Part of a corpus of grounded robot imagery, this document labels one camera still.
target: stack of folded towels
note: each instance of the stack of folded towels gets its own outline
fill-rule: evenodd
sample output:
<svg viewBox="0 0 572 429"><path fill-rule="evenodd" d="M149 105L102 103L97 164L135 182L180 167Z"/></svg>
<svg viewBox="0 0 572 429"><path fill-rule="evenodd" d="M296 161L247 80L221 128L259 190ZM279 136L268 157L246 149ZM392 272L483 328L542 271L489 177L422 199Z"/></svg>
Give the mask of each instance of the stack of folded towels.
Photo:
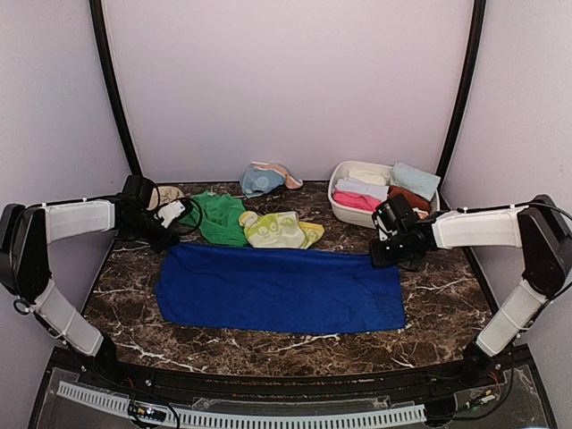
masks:
<svg viewBox="0 0 572 429"><path fill-rule="evenodd" d="M439 176L403 163L395 164L390 177L352 168L347 177L338 179L333 200L342 206L374 212L387 198L403 194L423 216L431 212L429 201L440 180Z"/></svg>

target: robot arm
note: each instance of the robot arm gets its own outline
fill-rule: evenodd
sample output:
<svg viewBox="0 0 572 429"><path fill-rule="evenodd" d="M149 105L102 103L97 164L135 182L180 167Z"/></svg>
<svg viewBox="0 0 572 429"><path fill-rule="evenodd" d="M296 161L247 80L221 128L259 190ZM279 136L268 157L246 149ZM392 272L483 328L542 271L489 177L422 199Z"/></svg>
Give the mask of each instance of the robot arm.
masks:
<svg viewBox="0 0 572 429"><path fill-rule="evenodd" d="M17 297L14 307L33 314L55 338L114 372L115 346L57 289L49 268L47 247L69 237L117 230L147 241L158 252L179 242L169 229L174 219L192 210L188 200L147 210L152 181L130 176L112 197L24 207L12 204L0 219L0 282Z"/></svg>
<svg viewBox="0 0 572 429"><path fill-rule="evenodd" d="M465 246L522 248L525 271L499 312L464 351L461 381L471 384L563 288L572 268L572 233L547 196L516 206L439 212L421 220L402 196L377 207L375 265L395 265L427 251Z"/></svg>

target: brown marble table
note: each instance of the brown marble table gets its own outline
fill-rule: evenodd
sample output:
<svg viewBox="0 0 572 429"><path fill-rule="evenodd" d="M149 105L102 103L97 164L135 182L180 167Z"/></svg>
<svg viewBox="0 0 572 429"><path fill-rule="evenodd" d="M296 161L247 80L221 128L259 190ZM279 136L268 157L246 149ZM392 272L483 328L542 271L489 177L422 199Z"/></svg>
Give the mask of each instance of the brown marble table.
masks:
<svg viewBox="0 0 572 429"><path fill-rule="evenodd" d="M180 188L187 195L209 189L244 198L238 183ZM363 254L375 234L333 216L324 182L243 201L260 214L296 210L300 220L322 224L326 233L315 249ZM199 233L185 240L205 242ZM142 242L116 243L86 306L85 317L113 338L123 362L227 375L367 374L460 359L491 318L463 252L456 249L428 255L416 272L400 270L407 313L403 330L310 336L179 326L166 322L156 303L163 258Z"/></svg>

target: green cloth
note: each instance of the green cloth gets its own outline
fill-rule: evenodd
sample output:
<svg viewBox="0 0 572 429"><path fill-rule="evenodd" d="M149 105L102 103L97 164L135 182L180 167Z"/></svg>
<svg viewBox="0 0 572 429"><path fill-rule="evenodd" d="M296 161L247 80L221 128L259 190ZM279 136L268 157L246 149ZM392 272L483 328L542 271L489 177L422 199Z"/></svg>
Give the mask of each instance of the green cloth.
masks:
<svg viewBox="0 0 572 429"><path fill-rule="evenodd" d="M236 247L248 244L244 230L239 224L240 216L246 212L242 201L230 195L219 196L208 190L193 199L203 210L200 232L209 243ZM197 221L197 210L181 219L181 223L189 226L197 225Z"/></svg>

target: black pole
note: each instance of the black pole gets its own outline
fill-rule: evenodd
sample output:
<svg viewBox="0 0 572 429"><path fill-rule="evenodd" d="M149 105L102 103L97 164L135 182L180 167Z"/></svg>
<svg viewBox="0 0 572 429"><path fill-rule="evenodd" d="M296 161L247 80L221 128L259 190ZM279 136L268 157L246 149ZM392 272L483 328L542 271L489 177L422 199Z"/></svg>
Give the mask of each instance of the black pole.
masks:
<svg viewBox="0 0 572 429"><path fill-rule="evenodd" d="M105 18L101 0L89 0L89 6L91 8L93 30L96 34L97 51L99 52L101 70L104 73L107 95L109 96L109 102L111 103L111 108L114 112L115 124L122 141L123 152L125 152L125 157L127 158L131 174L141 175L141 165L137 159L137 153L135 152L133 140L129 133L129 127L127 126L125 112L123 111L122 100L119 96L114 64L111 59L111 51L109 50L109 41L107 40L107 31L105 30Z"/></svg>
<svg viewBox="0 0 572 429"><path fill-rule="evenodd" d="M445 174L449 169L450 159L453 157L455 144L457 143L458 132L461 128L465 108L467 107L468 93L471 89L471 81L475 72L476 56L481 42L481 32L484 22L484 8L486 0L475 0L473 5L473 17L471 19L471 29L468 35L467 52L465 53L465 62L463 64L463 72L458 85L457 99L453 108L453 115L450 118L449 131L441 152L441 159L437 166L437 175L442 178L439 189L445 179Z"/></svg>

